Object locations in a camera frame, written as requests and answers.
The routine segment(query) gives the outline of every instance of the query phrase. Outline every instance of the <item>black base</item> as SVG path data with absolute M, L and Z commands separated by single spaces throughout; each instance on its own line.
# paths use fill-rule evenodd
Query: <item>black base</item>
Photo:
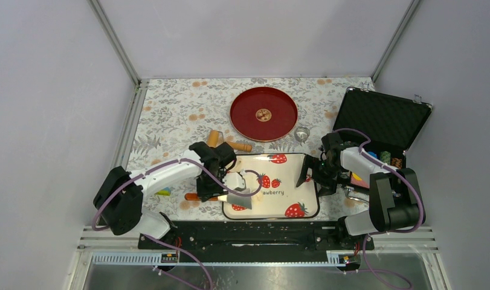
M 327 250 L 353 250 L 355 244 L 341 244 L 336 222 L 174 222 L 161 240 L 190 251 L 202 262 L 327 262 Z M 164 247 L 149 239 L 141 240 L 142 250 Z M 367 250 L 374 249 L 373 241 Z M 180 262 L 192 262 L 181 255 Z

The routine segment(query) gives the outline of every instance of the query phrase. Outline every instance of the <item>gold rim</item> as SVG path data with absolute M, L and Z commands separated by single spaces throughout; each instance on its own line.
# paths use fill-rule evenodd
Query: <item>gold rim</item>
M 257 89 L 257 88 L 269 88 L 269 89 L 276 89 L 278 91 L 281 91 L 283 92 L 284 94 L 286 94 L 290 99 L 291 101 L 293 102 L 295 108 L 296 108 L 296 121 L 294 122 L 293 124 L 293 127 L 287 132 L 285 133 L 283 136 L 281 137 L 278 137 L 278 138 L 275 138 L 275 139 L 271 139 L 271 140 L 257 140 L 257 139 L 254 139 L 254 138 L 250 138 L 248 136 L 246 136 L 245 134 L 243 134 L 240 130 L 238 130 L 235 126 L 234 126 L 234 122 L 232 122 L 232 118 L 230 117 L 230 109 L 232 108 L 232 104 L 234 103 L 234 101 L 241 95 L 243 94 L 244 92 L 246 91 L 249 91 L 250 89 Z M 282 91 L 281 89 L 277 89 L 277 88 L 273 88 L 271 86 L 257 86 L 255 88 L 250 88 L 250 89 L 246 89 L 244 91 L 242 91 L 239 95 L 237 95 L 236 98 L 234 98 L 234 100 L 232 101 L 232 103 L 230 104 L 230 108 L 229 108 L 229 119 L 230 119 L 230 123 L 232 125 L 232 127 L 234 128 L 234 130 L 236 130 L 238 133 L 241 134 L 241 136 L 245 137 L 246 139 L 249 139 L 249 140 L 252 140 L 252 141 L 255 141 L 255 142 L 263 142 L 263 143 L 266 143 L 266 142 L 272 142 L 272 141 L 276 141 L 278 139 L 282 139 L 284 137 L 286 137 L 287 135 L 289 135 L 289 133 L 291 133 L 291 131 L 296 127 L 296 124 L 298 123 L 298 106 L 296 105 L 296 102 L 291 98 L 290 95 L 288 95 L 285 91 Z

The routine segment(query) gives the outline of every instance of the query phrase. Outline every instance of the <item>white wall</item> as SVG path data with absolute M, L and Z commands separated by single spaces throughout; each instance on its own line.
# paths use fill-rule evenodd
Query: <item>white wall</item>
M 425 0 L 380 91 L 434 104 L 409 151 L 453 289 L 490 289 L 490 0 Z
M 132 84 L 86 1 L 0 1 L 0 289 L 60 289 Z
M 101 0 L 138 74 L 371 76 L 410 0 Z

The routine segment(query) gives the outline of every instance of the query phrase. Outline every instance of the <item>table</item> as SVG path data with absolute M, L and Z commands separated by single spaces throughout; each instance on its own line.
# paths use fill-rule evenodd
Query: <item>table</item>
M 310 129 L 309 139 L 300 144 L 292 130 L 287 136 L 267 143 L 241 136 L 230 123 L 230 105 L 241 92 L 270 86 L 284 91 L 298 107 L 298 126 Z M 239 78 L 156 79 L 149 87 L 127 164 L 128 170 L 142 169 L 176 157 L 197 141 L 206 141 L 214 129 L 226 141 L 253 146 L 252 153 L 296 152 L 319 156 L 321 137 L 332 130 L 346 88 L 373 88 L 369 77 L 340 78 Z M 151 196 L 144 206 L 165 213 L 175 221 L 223 221 L 220 202 L 185 201 L 195 192 L 195 179 L 170 186 L 171 196 Z M 336 221 L 342 216 L 367 210 L 367 205 L 347 199 L 343 191 L 320 198 L 320 212 L 312 220 Z

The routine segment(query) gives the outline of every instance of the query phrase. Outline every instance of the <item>gold emblem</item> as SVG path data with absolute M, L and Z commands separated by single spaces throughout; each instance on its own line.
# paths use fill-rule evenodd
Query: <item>gold emblem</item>
M 256 118 L 261 122 L 267 122 L 271 119 L 271 112 L 268 109 L 259 109 L 256 112 Z

